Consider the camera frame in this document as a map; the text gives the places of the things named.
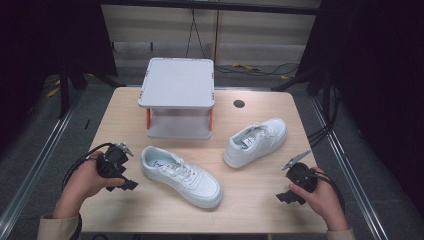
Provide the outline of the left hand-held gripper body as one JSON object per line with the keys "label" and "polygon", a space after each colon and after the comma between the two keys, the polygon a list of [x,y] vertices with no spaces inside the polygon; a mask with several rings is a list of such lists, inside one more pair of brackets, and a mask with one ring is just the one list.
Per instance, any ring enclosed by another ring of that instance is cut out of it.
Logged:
{"label": "left hand-held gripper body", "polygon": [[125,143],[107,143],[108,149],[97,158],[97,172],[103,178],[124,178],[123,166],[133,156]]}

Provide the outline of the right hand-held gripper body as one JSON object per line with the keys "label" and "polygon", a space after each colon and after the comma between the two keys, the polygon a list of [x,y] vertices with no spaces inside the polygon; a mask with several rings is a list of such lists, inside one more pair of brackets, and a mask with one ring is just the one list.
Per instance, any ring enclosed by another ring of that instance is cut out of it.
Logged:
{"label": "right hand-held gripper body", "polygon": [[305,152],[291,158],[282,167],[282,170],[287,170],[286,177],[294,184],[312,193],[317,187],[317,176],[315,175],[314,170],[310,169],[306,164],[301,163],[301,160],[309,153],[310,150],[306,150]]}

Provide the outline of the white sneaker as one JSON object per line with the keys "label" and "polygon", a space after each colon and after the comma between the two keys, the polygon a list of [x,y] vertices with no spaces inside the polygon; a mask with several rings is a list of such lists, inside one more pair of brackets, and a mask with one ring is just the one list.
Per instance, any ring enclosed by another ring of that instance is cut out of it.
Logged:
{"label": "white sneaker", "polygon": [[141,169],[145,177],[170,186],[196,207],[212,209],[222,201],[222,188],[211,174],[164,149],[146,147]]}
{"label": "white sneaker", "polygon": [[223,153],[224,162],[241,168],[278,150],[287,136],[287,125],[279,118],[250,125],[232,137]]}

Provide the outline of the white shoe rack orange posts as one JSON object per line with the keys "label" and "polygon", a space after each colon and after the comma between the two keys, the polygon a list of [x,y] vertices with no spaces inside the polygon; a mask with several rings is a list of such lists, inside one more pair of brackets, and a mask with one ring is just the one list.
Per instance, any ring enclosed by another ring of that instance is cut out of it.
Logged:
{"label": "white shoe rack orange posts", "polygon": [[215,105],[210,59],[152,58],[138,105],[152,138],[209,139]]}

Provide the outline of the person's right hand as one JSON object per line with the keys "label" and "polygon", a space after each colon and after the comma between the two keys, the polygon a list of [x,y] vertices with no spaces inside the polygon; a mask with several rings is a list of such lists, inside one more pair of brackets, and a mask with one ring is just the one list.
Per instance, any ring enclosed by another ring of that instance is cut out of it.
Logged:
{"label": "person's right hand", "polygon": [[293,183],[289,184],[289,189],[302,197],[323,218],[329,231],[345,231],[350,228],[338,195],[325,180],[318,180],[318,185],[314,192],[308,192]]}

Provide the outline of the person's left hand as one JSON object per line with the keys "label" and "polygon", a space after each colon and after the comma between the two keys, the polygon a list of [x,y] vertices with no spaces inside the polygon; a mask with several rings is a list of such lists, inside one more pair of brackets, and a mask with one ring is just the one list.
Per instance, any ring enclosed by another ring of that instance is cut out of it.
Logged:
{"label": "person's left hand", "polygon": [[102,188],[125,183],[122,178],[103,178],[98,174],[96,160],[101,155],[101,151],[94,152],[73,172],[56,203],[52,213],[54,219],[78,216],[87,198],[96,195]]}

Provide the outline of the black stand leg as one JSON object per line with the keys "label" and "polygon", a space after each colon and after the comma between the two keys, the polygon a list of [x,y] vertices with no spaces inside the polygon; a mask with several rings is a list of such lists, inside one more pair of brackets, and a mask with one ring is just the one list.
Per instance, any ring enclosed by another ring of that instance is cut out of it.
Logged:
{"label": "black stand leg", "polygon": [[106,74],[100,73],[97,69],[90,65],[78,61],[77,59],[71,59],[70,61],[63,61],[60,65],[60,99],[61,99],[61,112],[59,117],[63,118],[65,114],[70,110],[69,100],[69,83],[72,83],[73,87],[77,90],[85,90],[88,83],[84,77],[85,74],[92,74],[97,79],[107,85],[117,88],[121,87],[121,84],[115,80],[112,80]]}

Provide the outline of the yellow floor marker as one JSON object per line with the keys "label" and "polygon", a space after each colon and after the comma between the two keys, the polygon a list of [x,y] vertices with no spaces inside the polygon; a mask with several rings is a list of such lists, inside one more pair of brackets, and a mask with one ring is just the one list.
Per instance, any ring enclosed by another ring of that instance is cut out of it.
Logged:
{"label": "yellow floor marker", "polygon": [[60,91],[61,80],[56,80],[53,84],[53,87],[47,93],[47,97],[53,97]]}

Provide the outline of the yellow strip on floor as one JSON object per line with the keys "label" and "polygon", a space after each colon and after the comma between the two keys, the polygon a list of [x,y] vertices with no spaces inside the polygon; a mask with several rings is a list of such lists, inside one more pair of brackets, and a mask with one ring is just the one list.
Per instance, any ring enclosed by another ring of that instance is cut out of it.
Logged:
{"label": "yellow strip on floor", "polygon": [[250,66],[250,65],[246,65],[246,64],[239,64],[239,63],[235,63],[231,65],[233,68],[243,68],[245,70],[248,71],[262,71],[260,68],[254,67],[254,66]]}

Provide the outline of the dark curtain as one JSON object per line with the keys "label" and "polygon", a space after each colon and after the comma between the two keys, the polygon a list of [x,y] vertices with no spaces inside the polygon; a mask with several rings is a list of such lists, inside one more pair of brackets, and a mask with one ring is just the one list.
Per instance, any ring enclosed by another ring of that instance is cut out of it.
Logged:
{"label": "dark curtain", "polygon": [[100,0],[0,0],[0,153],[20,134],[45,79],[117,74]]}
{"label": "dark curtain", "polygon": [[424,0],[321,0],[299,70],[315,67],[424,216]]}

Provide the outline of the black overhead beam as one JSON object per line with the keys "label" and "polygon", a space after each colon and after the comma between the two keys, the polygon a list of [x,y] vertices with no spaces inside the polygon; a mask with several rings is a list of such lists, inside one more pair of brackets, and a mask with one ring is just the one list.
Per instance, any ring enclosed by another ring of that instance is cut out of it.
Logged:
{"label": "black overhead beam", "polygon": [[209,2],[209,1],[180,1],[180,0],[98,0],[103,5],[114,6],[140,6],[162,7],[179,9],[202,9],[237,12],[278,13],[295,15],[318,15],[322,12],[319,8],[292,7],[278,5],[258,5],[233,2]]}

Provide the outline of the metal floor rail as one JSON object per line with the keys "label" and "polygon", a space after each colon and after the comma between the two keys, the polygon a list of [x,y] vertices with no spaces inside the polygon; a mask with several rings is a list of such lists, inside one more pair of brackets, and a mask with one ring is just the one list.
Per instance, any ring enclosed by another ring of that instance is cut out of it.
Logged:
{"label": "metal floor rail", "polygon": [[389,240],[380,218],[359,182],[336,132],[334,130],[328,130],[327,139],[374,240]]}
{"label": "metal floor rail", "polygon": [[53,151],[66,130],[79,101],[80,97],[77,97],[70,107],[63,113],[63,116],[57,121],[52,133],[35,159],[29,173],[18,188],[16,194],[13,196],[11,202],[5,208],[5,211],[0,216],[0,240],[7,239],[8,235],[14,228],[14,225],[16,224],[16,221],[26,205],[30,194],[38,182],[39,177],[44,171]]}

